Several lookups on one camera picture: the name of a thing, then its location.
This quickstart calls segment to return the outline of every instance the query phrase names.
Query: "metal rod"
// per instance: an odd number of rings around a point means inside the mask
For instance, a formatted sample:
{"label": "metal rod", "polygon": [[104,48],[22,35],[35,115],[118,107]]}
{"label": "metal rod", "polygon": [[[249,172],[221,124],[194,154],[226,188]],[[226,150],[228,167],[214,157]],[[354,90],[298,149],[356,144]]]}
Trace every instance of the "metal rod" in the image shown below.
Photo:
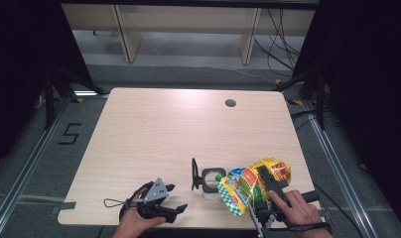
{"label": "metal rod", "polygon": [[25,187],[28,184],[28,181],[34,173],[34,170],[39,164],[40,158],[42,157],[47,145],[50,142],[50,139],[53,136],[61,115],[66,110],[69,103],[70,97],[65,97],[62,99],[58,109],[56,110],[55,120],[49,128],[44,130],[39,142],[37,143],[30,157],[28,158],[26,164],[23,166],[18,177],[16,178],[15,183],[12,185],[11,189],[3,199],[2,204],[0,205],[0,233],[5,227],[10,215],[12,214],[15,205],[21,196],[21,193],[24,191]]}
{"label": "metal rod", "polygon": [[[313,110],[313,106],[310,101],[305,102],[305,107],[306,110]],[[345,169],[339,161],[339,158],[334,151],[334,147],[332,146],[326,131],[321,129],[318,122],[314,120],[314,117],[312,115],[309,115],[309,118],[311,119],[313,129],[315,130],[321,146],[325,151],[328,162],[330,163],[331,168],[334,172],[334,176],[340,186],[340,189],[342,190],[343,196],[345,197],[346,202],[351,209],[352,215],[354,216],[362,235],[364,237],[371,238],[379,237],[360,198],[355,192],[355,189],[353,188],[352,183],[345,172]]]}

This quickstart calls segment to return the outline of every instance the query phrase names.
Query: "hand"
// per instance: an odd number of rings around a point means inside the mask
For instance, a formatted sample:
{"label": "hand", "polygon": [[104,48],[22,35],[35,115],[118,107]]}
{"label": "hand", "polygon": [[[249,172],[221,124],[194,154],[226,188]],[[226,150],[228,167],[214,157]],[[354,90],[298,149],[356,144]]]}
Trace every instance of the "hand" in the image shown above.
{"label": "hand", "polygon": [[[139,197],[144,190],[141,190],[135,197]],[[145,230],[166,222],[165,217],[143,218],[139,215],[136,205],[136,202],[131,202],[131,207],[124,212],[113,238],[136,238]]]}
{"label": "hand", "polygon": [[[322,222],[318,209],[312,204],[307,204],[297,190],[292,190],[285,193],[285,197],[290,202],[291,208],[284,200],[281,199],[281,197],[279,197],[275,191],[269,191],[269,196],[281,210],[281,212],[286,216],[287,220],[284,222],[287,226],[307,225]],[[299,238],[332,237],[326,228],[305,231],[303,233],[296,232],[295,234]]]}

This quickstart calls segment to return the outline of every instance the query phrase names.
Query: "wire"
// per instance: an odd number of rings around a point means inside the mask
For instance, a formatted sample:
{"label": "wire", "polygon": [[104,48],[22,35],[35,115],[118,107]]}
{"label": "wire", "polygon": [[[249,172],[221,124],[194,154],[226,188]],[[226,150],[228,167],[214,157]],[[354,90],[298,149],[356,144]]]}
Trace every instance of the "wire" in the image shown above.
{"label": "wire", "polygon": [[309,114],[309,113],[315,113],[316,112],[316,109],[314,109],[314,110],[309,110],[309,111],[301,111],[301,112],[297,112],[297,113],[294,113],[294,114],[291,114],[291,119],[293,119],[294,121],[297,119],[297,118],[299,118],[300,116],[303,116],[303,115],[305,115],[305,114]]}
{"label": "wire", "polygon": [[[5,194],[0,194],[0,200],[5,197]],[[52,196],[39,196],[39,195],[21,195],[18,202],[38,202],[38,203],[63,203],[64,197],[52,197]]]}
{"label": "wire", "polygon": [[296,131],[298,131],[300,128],[304,127],[304,125],[306,125],[308,122],[315,120],[315,119],[316,119],[316,117],[310,118],[309,120],[303,122],[299,127],[296,128]]}
{"label": "wire", "polygon": [[101,237],[102,231],[104,230],[104,226],[101,226],[101,229],[98,231],[98,235],[96,236],[97,238]]}
{"label": "wire", "polygon": [[[114,202],[117,202],[117,203],[114,204],[114,205],[107,205],[107,201],[114,201]],[[121,201],[121,200],[115,200],[115,199],[105,198],[105,199],[104,199],[104,206],[107,207],[107,208],[111,208],[111,207],[114,207],[114,206],[123,205],[125,202],[126,202],[126,201]]]}
{"label": "wire", "polygon": [[289,70],[293,70],[293,68],[289,65],[287,65],[286,63],[284,63],[282,60],[278,59],[277,57],[275,57],[274,55],[272,55],[269,51],[266,51],[260,44],[259,42],[255,39],[254,42],[256,43],[256,45],[265,53],[268,55],[268,57],[273,58],[274,60],[280,62],[283,66],[287,67]]}
{"label": "wire", "polygon": [[332,127],[341,127],[339,125],[339,123],[337,123],[337,125],[336,125],[336,124],[333,124],[332,122],[330,123],[328,120],[324,120],[324,122],[327,123],[328,125],[332,126]]}
{"label": "wire", "polygon": [[355,224],[355,222],[351,219],[351,217],[349,217],[348,214],[346,214],[346,212],[334,201],[333,198],[331,198],[323,189],[321,189],[320,186],[318,186],[315,182],[313,182],[313,185],[325,196],[327,197],[333,204],[334,206],[346,217],[346,219],[348,219],[348,221],[352,224],[352,226],[355,228],[355,230],[358,232],[358,235],[362,238],[363,235],[360,231],[360,229],[358,228],[357,224]]}
{"label": "wire", "polygon": [[[288,60],[290,61],[291,67],[294,67],[294,64],[296,63],[296,61],[294,60],[294,58],[293,58],[292,55],[298,56],[298,55],[299,55],[299,52],[298,52],[297,50],[295,50],[293,47],[291,47],[291,46],[287,43],[287,41],[285,40],[284,24],[283,24],[284,10],[283,10],[283,9],[280,9],[280,11],[279,11],[279,13],[280,13],[280,22],[279,22],[278,27],[277,27],[277,25],[276,25],[276,23],[275,23],[275,21],[274,21],[274,18],[272,17],[272,14],[271,14],[270,10],[269,10],[269,9],[267,9],[267,10],[268,10],[269,17],[271,18],[272,24],[273,24],[273,26],[274,26],[274,28],[275,28],[275,31],[276,31],[276,34],[275,34],[275,38],[274,38],[274,39],[272,39],[272,37],[269,36],[269,38],[270,38],[271,41],[272,41],[271,49],[272,49],[272,47],[275,45],[275,46],[277,46],[279,49],[285,51],[286,54],[287,54]],[[281,39],[281,42],[283,43],[284,48],[283,48],[283,47],[280,47],[280,46],[275,42],[276,39],[277,39],[278,37]]]}

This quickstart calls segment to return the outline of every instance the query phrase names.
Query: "checkered pattern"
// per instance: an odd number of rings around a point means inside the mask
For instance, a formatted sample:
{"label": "checkered pattern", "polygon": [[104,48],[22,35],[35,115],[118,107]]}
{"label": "checkered pattern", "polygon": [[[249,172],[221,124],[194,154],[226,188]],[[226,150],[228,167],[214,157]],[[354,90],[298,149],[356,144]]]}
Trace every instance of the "checkered pattern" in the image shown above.
{"label": "checkered pattern", "polygon": [[218,184],[218,192],[221,195],[222,200],[227,205],[228,210],[235,216],[241,215],[240,209],[236,204],[232,202],[231,195],[228,193],[228,191],[225,189],[225,186],[221,182]]}

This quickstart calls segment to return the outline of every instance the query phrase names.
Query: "table surface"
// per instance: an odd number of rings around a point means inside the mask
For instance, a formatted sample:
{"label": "table surface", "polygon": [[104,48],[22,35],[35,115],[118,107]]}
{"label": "table surface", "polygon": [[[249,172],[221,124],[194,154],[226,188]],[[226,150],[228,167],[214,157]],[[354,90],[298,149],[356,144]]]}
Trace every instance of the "table surface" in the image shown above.
{"label": "table surface", "polygon": [[[228,107],[227,99],[236,105]],[[117,225],[121,206],[106,208],[104,198],[125,200],[162,178],[176,185],[162,205],[189,205],[163,227],[252,229],[249,215],[233,216],[219,194],[191,191],[191,160],[200,173],[228,172],[267,156],[292,166],[285,190],[314,189],[280,92],[115,88],[67,194],[65,202],[76,202],[75,208],[62,210],[59,223]]]}

